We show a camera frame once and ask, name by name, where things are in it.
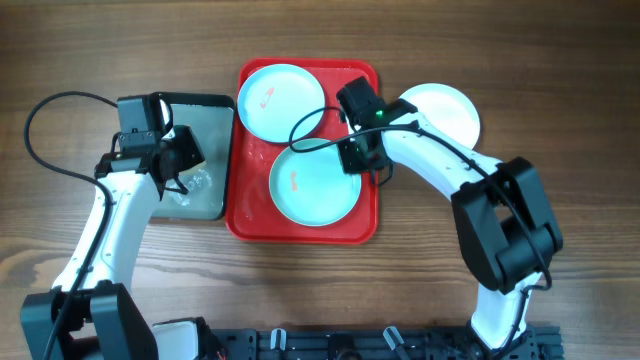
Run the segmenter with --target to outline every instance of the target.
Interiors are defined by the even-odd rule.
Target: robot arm
[[[520,315],[523,290],[540,279],[541,269],[513,216],[504,221],[498,218],[495,207],[500,203],[489,181],[499,184],[511,198],[548,266],[562,248],[562,235],[533,166],[522,158],[503,164],[460,145],[410,103],[385,104],[364,78],[347,84],[338,100],[351,129],[381,129],[339,144],[344,171],[379,170],[394,161],[418,173],[450,200],[462,257],[480,282],[473,330],[489,350],[502,348],[516,323],[514,338],[520,336],[526,328],[524,314],[529,303],[527,297]],[[490,179],[425,133],[444,140]]]
[[[160,203],[160,194],[151,174],[136,174],[134,170],[114,172],[99,180],[111,192],[112,214],[89,272],[80,290],[93,289],[98,282],[109,280],[131,290],[133,267],[138,257],[142,235],[151,214]],[[96,189],[95,201],[80,242],[52,288],[69,291],[77,270],[87,256],[91,241],[104,214],[104,195]]]

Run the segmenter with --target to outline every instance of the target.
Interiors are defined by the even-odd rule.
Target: tray rim
[[[291,64],[300,66],[302,68],[340,68],[340,69],[359,69],[362,70],[368,77],[369,82],[374,88],[376,94],[379,94],[379,78],[378,73],[373,66],[364,60],[360,59],[336,59],[336,58],[304,58],[304,57],[257,57],[249,60],[245,63],[238,75],[238,90],[236,96],[242,87],[242,84],[247,80],[253,71],[257,71],[259,68],[273,65],[273,64]],[[242,128],[242,123],[236,111],[233,121],[233,139],[232,139],[232,151],[231,151],[231,164],[235,164],[240,159],[240,151],[233,151],[235,144],[238,141],[244,141],[245,129]],[[331,238],[319,238],[319,237],[297,237],[297,238],[282,238],[279,236],[258,236],[253,234],[244,234],[239,231],[235,223],[231,220],[233,212],[235,211],[235,204],[230,201],[231,196],[235,198],[236,185],[234,182],[235,176],[233,174],[233,166],[231,166],[229,172],[229,187],[227,189],[227,211],[225,214],[225,224],[229,232],[231,232],[236,238],[246,242],[259,242],[259,243],[289,243],[289,244],[324,244],[324,245],[360,245],[370,240],[378,229],[379,221],[379,189],[377,186],[372,186],[368,191],[371,192],[371,201],[369,211],[372,213],[371,225],[365,233],[355,239],[347,239],[336,241]]]

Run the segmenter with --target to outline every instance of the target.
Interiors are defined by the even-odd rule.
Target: plate rim
[[[320,144],[326,144],[326,143],[328,143],[328,142],[330,141],[330,140],[327,140],[327,139],[324,139],[324,138],[308,138],[308,139],[300,140],[300,141],[299,141],[299,142],[297,142],[296,144],[303,144],[303,143],[305,143],[305,142],[310,142],[310,141],[314,141],[314,142],[315,142],[315,141],[319,141],[319,140],[321,140],[322,142],[321,142],[321,143],[319,143],[318,145],[320,145]],[[299,225],[309,226],[309,227],[322,227],[322,226],[327,226],[327,225],[335,224],[336,222],[338,222],[338,221],[340,221],[340,220],[344,219],[347,215],[349,215],[349,213],[350,213],[350,212],[351,212],[351,211],[356,207],[356,205],[358,204],[358,200],[360,199],[360,195],[362,194],[362,176],[359,176],[359,175],[353,175],[353,174],[350,174],[350,175],[352,176],[352,178],[353,178],[353,179],[356,179],[356,178],[358,179],[358,181],[357,181],[357,184],[358,184],[358,186],[357,186],[357,188],[358,188],[357,192],[358,192],[358,193],[357,193],[357,195],[354,195],[355,201],[354,201],[354,202],[353,202],[353,204],[349,207],[349,209],[344,213],[344,215],[342,215],[342,216],[338,217],[337,219],[335,219],[335,220],[333,220],[333,221],[331,221],[331,222],[323,223],[323,224],[307,224],[307,223],[300,222],[300,221],[298,221],[298,220],[292,219],[292,218],[291,218],[290,216],[288,216],[284,211],[282,211],[282,209],[278,206],[278,204],[277,204],[277,203],[276,203],[276,201],[274,200],[274,196],[273,196],[273,192],[274,192],[274,190],[273,190],[273,188],[272,188],[272,186],[271,186],[271,184],[272,184],[271,179],[273,178],[273,169],[276,167],[275,165],[278,163],[278,160],[282,160],[282,156],[283,156],[283,155],[285,155],[285,154],[288,154],[288,153],[293,153],[292,155],[295,155],[295,154],[296,154],[296,153],[294,153],[294,152],[291,150],[291,148],[290,148],[290,147],[288,147],[288,146],[287,146],[286,148],[284,148],[284,150],[282,150],[282,151],[280,152],[280,154],[278,154],[278,156],[276,157],[276,159],[273,161],[273,165],[271,165],[271,169],[269,169],[269,195],[270,195],[270,197],[271,197],[271,201],[273,202],[273,204],[275,205],[275,207],[278,209],[278,211],[279,211],[279,212],[280,212],[284,217],[286,217],[287,219],[289,219],[290,221],[292,221],[292,222],[294,222],[294,223],[296,223],[296,224],[299,224]]]
[[[267,139],[263,136],[258,135],[252,128],[250,128],[247,125],[247,121],[245,118],[243,118],[243,116],[241,115],[243,113],[243,111],[241,109],[243,109],[241,104],[244,104],[244,100],[247,97],[247,92],[249,91],[249,89],[251,88],[251,86],[247,86],[247,84],[249,84],[251,82],[251,79],[254,78],[254,82],[256,81],[255,78],[257,76],[261,76],[264,75],[265,72],[269,71],[269,70],[273,70],[273,68],[289,68],[289,69],[296,69],[296,71],[301,71],[302,73],[306,75],[308,75],[308,79],[311,80],[311,83],[313,84],[314,87],[318,88],[320,90],[320,92],[322,93],[322,108],[327,106],[327,99],[326,99],[326,95],[324,93],[324,88],[322,87],[322,84],[320,84],[320,81],[307,69],[301,67],[301,66],[297,66],[297,65],[293,65],[293,64],[286,64],[286,63],[282,63],[282,64],[271,64],[271,65],[267,65],[264,66],[256,71],[253,72],[253,74],[249,75],[247,77],[247,79],[243,82],[242,86],[240,87],[240,91],[238,92],[238,100],[237,100],[237,113],[238,113],[238,118],[240,119],[240,122],[242,123],[242,125],[244,126],[244,128],[251,133],[253,136],[257,137],[258,139],[262,140],[262,141],[266,141],[268,143],[271,144],[286,144],[288,142],[288,137],[289,134],[287,134],[287,139],[284,141],[279,141],[279,140],[274,140],[274,139]],[[318,122],[317,124],[315,124],[311,130],[309,130],[309,132],[307,132],[306,134],[303,134],[301,136],[299,136],[298,138],[294,138],[294,140],[297,139],[302,139],[306,136],[308,136],[309,134],[313,133],[313,131],[322,123],[322,119],[324,117],[324,113],[325,111],[321,111],[318,113],[319,117],[318,117]]]
[[[482,121],[480,121],[480,114],[478,113],[478,109],[476,109],[476,107],[473,104],[473,102],[471,101],[471,99],[469,99],[469,97],[467,95],[465,95],[462,91],[456,89],[455,87],[453,87],[451,85],[447,85],[447,84],[442,84],[442,83],[424,83],[424,84],[415,85],[415,86],[407,89],[405,92],[402,93],[402,95],[400,95],[400,98],[411,102],[409,100],[409,98],[412,97],[412,96],[415,96],[416,94],[425,93],[427,91],[434,91],[434,90],[438,91],[438,89],[447,89],[449,91],[453,91],[453,93],[455,94],[454,99],[456,101],[458,101],[462,105],[462,107],[467,111],[467,113],[469,113],[469,115],[471,116],[472,120],[474,120],[478,124],[478,132],[477,132],[477,134],[475,136],[475,140],[473,141],[473,144],[470,144],[471,146],[469,146],[467,144],[460,143],[460,145],[462,145],[462,146],[466,146],[469,149],[473,149],[478,144],[478,141],[480,140],[480,133],[482,132]],[[450,93],[444,93],[442,91],[438,91],[438,92],[441,93],[441,94],[451,95]],[[438,129],[438,127],[435,124],[431,124],[431,125],[433,125],[436,129]],[[442,129],[438,129],[438,130],[442,131],[442,133],[444,133],[445,135],[447,135],[450,138],[452,138],[453,140],[455,140],[453,138],[453,136],[447,134]]]

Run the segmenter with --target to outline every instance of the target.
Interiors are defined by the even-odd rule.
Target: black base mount
[[[227,359],[243,360],[471,360],[493,359],[466,326],[398,330],[402,344],[391,346],[384,331],[212,330],[228,349]],[[514,341],[508,360],[564,359],[557,327],[529,326]]]

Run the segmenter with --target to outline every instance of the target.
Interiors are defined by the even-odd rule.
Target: wire
[[[522,219],[522,216],[520,215],[520,213],[516,209],[516,207],[513,204],[513,202],[511,202],[511,200],[504,193],[504,191],[502,191],[502,189],[495,183],[495,181],[493,181],[491,176],[486,171],[484,171],[484,169],[482,169],[480,166],[478,166],[478,164],[473,159],[470,159],[469,157],[467,157],[460,150],[458,150],[455,146],[451,145],[450,143],[448,143],[447,141],[443,140],[442,138],[440,138],[440,137],[438,137],[438,136],[436,136],[434,134],[431,134],[431,133],[425,131],[424,129],[421,129],[417,122],[413,122],[412,124],[409,124],[409,125],[389,125],[389,126],[381,126],[381,127],[367,129],[367,130],[361,130],[361,131],[358,131],[358,132],[354,132],[353,134],[344,136],[344,137],[342,137],[340,139],[333,140],[333,141],[330,141],[330,142],[327,142],[327,143],[324,143],[324,144],[321,144],[321,145],[317,145],[317,146],[314,146],[314,147],[311,147],[311,148],[305,148],[305,149],[296,149],[296,148],[294,148],[293,144],[295,144],[298,141],[302,140],[302,139],[298,139],[298,140],[295,140],[295,141],[293,140],[293,133],[298,128],[298,126],[300,126],[300,124],[303,121],[308,119],[313,114],[316,114],[316,113],[318,113],[320,111],[323,111],[325,109],[336,110],[336,111],[340,111],[341,113],[343,113],[342,109],[330,106],[330,107],[320,108],[320,109],[314,110],[311,113],[309,113],[306,116],[304,116],[302,119],[300,119],[293,126],[293,129],[291,130],[291,133],[289,134],[289,148],[293,152],[306,153],[306,152],[316,151],[316,150],[324,149],[326,147],[333,146],[333,145],[336,145],[336,144],[338,144],[340,142],[343,142],[343,141],[346,141],[346,140],[349,140],[349,139],[353,139],[353,138],[355,138],[357,136],[362,136],[362,135],[365,135],[365,134],[371,134],[371,133],[377,133],[377,132],[381,133],[383,131],[409,131],[409,132],[413,132],[413,133],[416,133],[418,135],[426,136],[426,137],[434,140],[435,142],[437,142],[440,145],[444,146],[447,150],[451,151],[458,158],[460,158],[471,169],[475,170],[478,174],[480,174],[480,176],[482,176],[484,178],[484,180],[489,184],[491,189],[498,196],[500,201],[505,206],[507,206],[509,208],[509,211],[511,211],[511,213],[513,214],[514,219],[518,223],[518,226],[522,229],[522,232],[524,233],[524,236],[527,239],[527,242],[529,243],[529,246],[531,247],[531,251],[533,252],[533,254],[534,254],[535,258],[536,258],[536,261],[538,263],[538,267],[540,268],[540,271],[542,272],[542,274],[544,276],[545,285],[535,285],[535,284],[534,285],[528,285],[528,286],[525,286],[521,290],[522,296],[520,297],[520,302],[518,304],[518,310],[516,312],[516,321],[514,322],[514,324],[511,327],[511,330],[509,331],[509,335],[507,336],[507,340],[506,340],[505,344],[498,350],[498,352],[496,352],[496,354],[493,356],[493,359],[497,360],[497,359],[500,359],[500,358],[504,357],[505,355],[507,355],[509,353],[509,348],[511,347],[511,343],[513,342],[513,339],[515,338],[515,334],[519,330],[518,328],[519,328],[520,322],[522,321],[522,318],[524,316],[524,308],[525,308],[525,306],[527,304],[527,299],[530,296],[530,294],[529,294],[530,291],[532,291],[532,290],[547,291],[547,290],[551,289],[551,287],[553,286],[553,279],[551,278],[551,273],[549,272],[549,268],[548,268],[546,262],[544,261],[544,258],[542,257],[542,254],[540,253],[540,249],[538,248],[538,245],[534,242],[533,236],[531,235],[531,232],[529,231],[529,228],[525,224],[524,220]]]
[[[382,185],[386,184],[387,182],[389,182],[389,180],[391,180],[391,178],[393,177],[393,161],[389,160],[389,174],[387,175],[387,177],[380,181],[379,183],[376,184],[376,171],[372,170],[371,171],[371,184],[377,186],[377,187],[381,187]]]
[[[44,351],[44,356],[43,356],[44,360],[48,360],[49,357],[51,356],[51,352],[53,350],[53,345],[55,343],[55,340],[58,337],[60,329],[64,325],[64,319],[66,318],[67,313],[69,312],[69,309],[71,308],[72,298],[74,297],[75,293],[78,291],[78,288],[80,287],[80,284],[84,280],[85,275],[89,272],[89,266],[91,265],[91,261],[93,260],[93,256],[95,255],[95,252],[98,249],[98,244],[100,243],[100,239],[102,238],[102,235],[104,234],[104,230],[105,230],[107,222],[109,220],[109,216],[111,215],[111,206],[112,206],[111,194],[109,193],[109,190],[107,189],[107,187],[104,186],[102,183],[100,183],[99,181],[97,181],[97,180],[95,180],[93,178],[90,178],[90,177],[88,177],[86,175],[78,174],[78,173],[75,173],[73,171],[65,170],[65,169],[59,168],[59,167],[57,167],[55,165],[51,165],[48,162],[42,160],[35,153],[35,151],[33,151],[33,147],[31,146],[31,139],[29,137],[29,130],[31,128],[31,122],[33,121],[33,117],[36,115],[38,110],[40,110],[43,106],[45,106],[49,102],[51,102],[51,101],[53,101],[55,99],[61,98],[61,97],[65,97],[65,96],[83,96],[83,97],[88,97],[88,98],[92,98],[92,99],[95,99],[95,100],[98,100],[98,101],[102,101],[103,103],[105,103],[107,105],[111,105],[111,106],[116,107],[116,108],[118,107],[114,102],[109,101],[109,100],[107,100],[107,99],[105,99],[103,97],[100,97],[98,95],[94,95],[94,94],[90,94],[90,93],[86,93],[86,92],[80,92],[80,91],[61,92],[61,93],[49,96],[48,98],[42,100],[38,105],[36,105],[33,108],[33,110],[31,110],[31,113],[29,114],[29,116],[27,116],[27,121],[26,121],[25,126],[24,126],[24,145],[27,148],[27,151],[29,152],[29,155],[31,155],[31,157],[38,164],[46,167],[49,170],[55,171],[55,172],[57,172],[59,174],[71,176],[73,178],[80,179],[80,180],[86,181],[88,183],[91,183],[91,184],[95,185],[96,187],[98,187],[100,189],[100,191],[102,191],[102,194],[104,195],[104,214],[102,215],[102,220],[100,221],[100,225],[98,226],[98,230],[96,231],[96,235],[93,238],[93,241],[91,242],[91,245],[89,246],[89,250],[87,251],[87,255],[85,256],[84,261],[82,262],[82,265],[80,265],[80,268],[78,269],[78,275],[76,276],[76,279],[74,280],[73,284],[71,285],[71,288],[69,289],[69,292],[67,293],[67,297],[66,297],[64,303],[62,304],[62,307],[60,308],[60,311],[58,311],[58,315],[56,317],[56,320],[53,323],[53,328],[51,330],[51,334],[49,334],[49,339],[47,340],[47,345],[46,345],[45,351]]]
[[[120,137],[120,135],[122,135],[122,132],[118,131],[117,133],[113,134],[113,137],[111,138],[111,150],[109,152],[112,154],[116,152],[116,143],[118,142],[118,138]]]
[[[179,189],[165,187],[164,189],[166,191],[173,191],[173,192],[180,193],[182,195],[187,195],[189,193],[189,189],[187,189],[187,187],[184,186],[182,181],[180,181],[180,178],[178,177],[178,174],[176,174],[176,176],[173,177],[173,181],[175,181],[175,183],[176,183],[176,185],[178,185]]]

